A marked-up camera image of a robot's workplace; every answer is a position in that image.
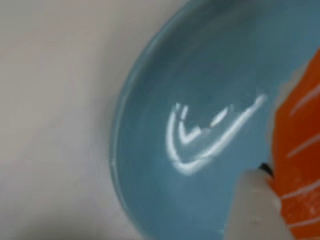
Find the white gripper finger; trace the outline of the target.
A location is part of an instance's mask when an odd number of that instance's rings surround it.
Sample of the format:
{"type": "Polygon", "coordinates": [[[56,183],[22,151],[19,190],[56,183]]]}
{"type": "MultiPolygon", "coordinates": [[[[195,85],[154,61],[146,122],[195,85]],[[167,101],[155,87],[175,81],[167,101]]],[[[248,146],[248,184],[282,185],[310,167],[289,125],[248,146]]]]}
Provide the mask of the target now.
{"type": "Polygon", "coordinates": [[[262,163],[239,178],[224,227],[225,240],[280,240],[281,203],[269,185],[271,167],[262,163]]]}

